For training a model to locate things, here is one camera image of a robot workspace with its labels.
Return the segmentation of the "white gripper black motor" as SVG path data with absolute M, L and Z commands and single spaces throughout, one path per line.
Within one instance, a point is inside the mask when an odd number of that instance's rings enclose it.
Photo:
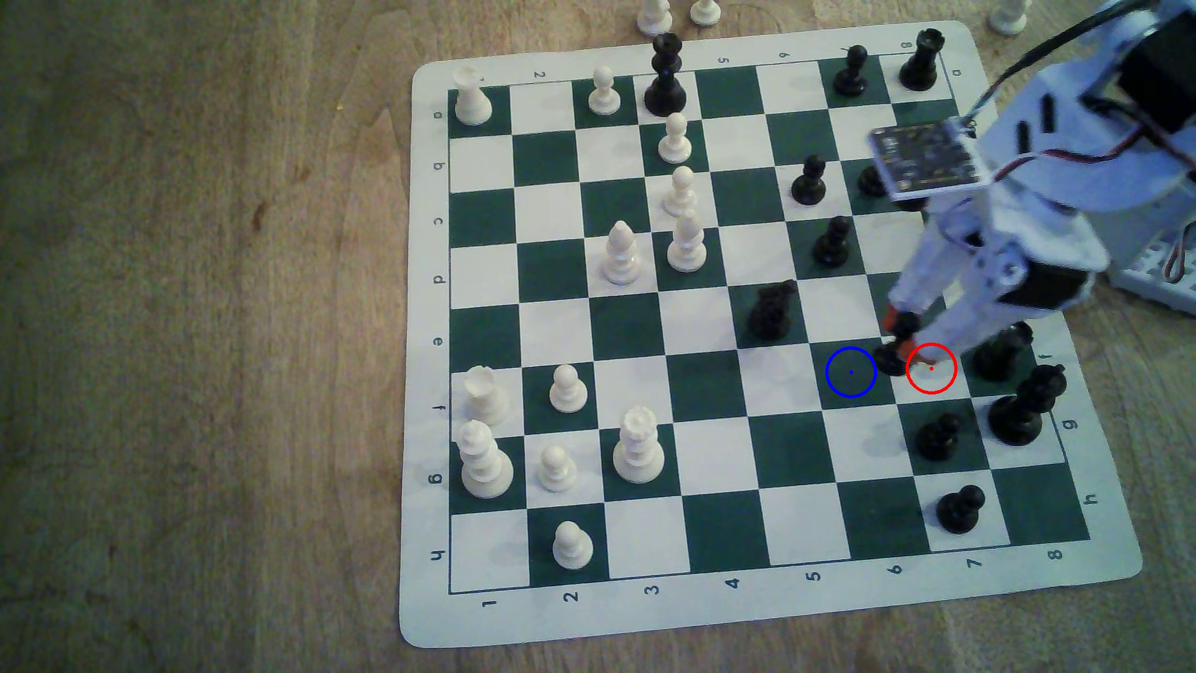
M 962 294 L 914 335 L 914 360 L 936 363 L 1024 320 L 1087 296 L 1110 255 L 1075 208 L 1018 182 L 995 182 L 944 203 L 889 292 L 884 329 L 901 313 L 922 316 L 958 275 Z

